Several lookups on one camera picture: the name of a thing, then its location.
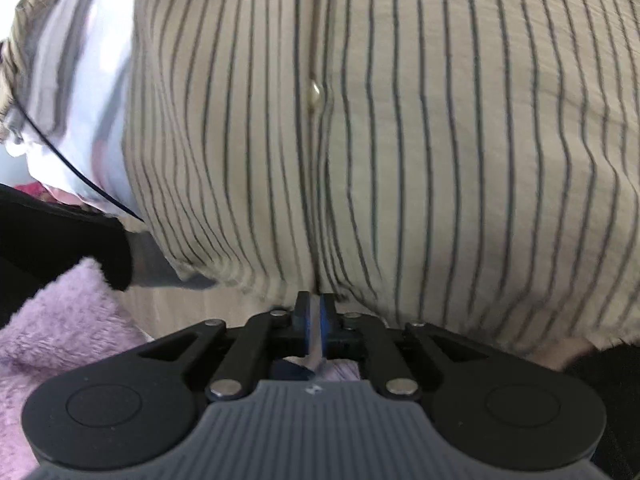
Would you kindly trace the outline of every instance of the striped shirt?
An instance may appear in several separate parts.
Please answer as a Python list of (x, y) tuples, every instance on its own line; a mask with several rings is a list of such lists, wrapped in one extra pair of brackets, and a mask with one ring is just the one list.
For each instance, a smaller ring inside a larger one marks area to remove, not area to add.
[(640, 0), (136, 0), (164, 254), (527, 354), (640, 334)]

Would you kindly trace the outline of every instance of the shirt button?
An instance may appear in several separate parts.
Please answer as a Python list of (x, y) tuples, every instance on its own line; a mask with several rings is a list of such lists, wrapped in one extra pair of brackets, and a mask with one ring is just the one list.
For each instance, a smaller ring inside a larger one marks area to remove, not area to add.
[(318, 110), (320, 103), (322, 102), (322, 90), (315, 81), (311, 82), (309, 88), (309, 107), (312, 111)]

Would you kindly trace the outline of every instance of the black cord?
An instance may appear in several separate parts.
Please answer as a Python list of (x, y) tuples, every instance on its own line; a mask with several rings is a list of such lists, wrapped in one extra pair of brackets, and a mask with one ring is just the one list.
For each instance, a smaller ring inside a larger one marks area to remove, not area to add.
[(22, 104), (20, 104), (20, 101), (18, 101), (18, 99), (15, 98), (15, 92), (14, 89), (11, 88), (11, 92), (12, 95), (14, 96), (14, 103), (15, 106), (18, 108), (18, 110), (20, 111), (20, 113), (24, 116), (24, 118), (26, 119), (26, 121), (29, 123), (29, 125), (31, 126), (31, 128), (34, 129), (34, 131), (38, 134), (38, 136), (40, 137), (40, 140), (42, 140), (42, 142), (44, 142), (47, 147), (56, 154), (57, 158), (59, 158), (62, 162), (64, 162), (65, 166), (68, 167), (74, 174), (76, 177), (78, 177), (80, 180), (82, 180), (82, 182), (84, 182), (85, 184), (87, 184), (87, 186), (89, 186), (91, 189), (93, 189), (97, 194), (99, 194), (103, 199), (108, 200), (109, 202), (111, 202), (114, 206), (122, 209), (125, 213), (133, 216), (133, 218), (137, 218), (138, 220), (140, 220), (141, 222), (143, 221), (142, 218), (140, 218), (138, 215), (136, 215), (131, 209), (129, 209), (127, 206), (125, 206), (123, 203), (120, 203), (118, 200), (116, 200), (113, 196), (111, 196), (109, 193), (107, 193), (106, 191), (100, 189), (98, 186), (96, 186), (93, 182), (91, 182), (87, 177), (85, 177), (82, 173), (80, 173), (78, 170), (76, 170), (76, 168), (74, 167), (73, 164), (71, 164), (71, 162), (69, 162), (68, 160), (66, 160), (66, 157), (64, 155), (62, 155), (62, 153), (60, 153), (58, 151), (58, 149), (50, 142), (49, 139), (47, 139), (47, 137), (44, 136), (44, 134), (40, 131), (40, 129), (35, 125), (35, 123), (31, 120), (31, 118), (29, 117), (29, 114), (27, 113), (27, 110), (24, 109), (24, 107), (22, 106)]

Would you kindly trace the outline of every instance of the pink fuzzy blanket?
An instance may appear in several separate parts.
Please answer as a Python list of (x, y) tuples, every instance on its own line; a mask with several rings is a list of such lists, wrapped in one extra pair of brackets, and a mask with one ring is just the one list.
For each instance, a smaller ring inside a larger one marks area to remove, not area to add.
[(144, 342), (94, 260), (25, 302), (0, 330), (0, 479), (18, 480), (37, 466), (20, 426), (22, 406), (37, 386)]

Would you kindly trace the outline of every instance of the gray ribbed grip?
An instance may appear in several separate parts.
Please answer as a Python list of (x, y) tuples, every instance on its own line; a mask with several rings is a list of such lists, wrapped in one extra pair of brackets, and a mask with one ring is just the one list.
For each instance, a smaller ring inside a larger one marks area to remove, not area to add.
[(45, 464), (30, 480), (604, 480), (591, 463), (517, 473), (451, 447), (413, 402), (376, 394), (368, 381), (261, 381), (246, 399), (219, 402), (175, 449), (115, 472)]

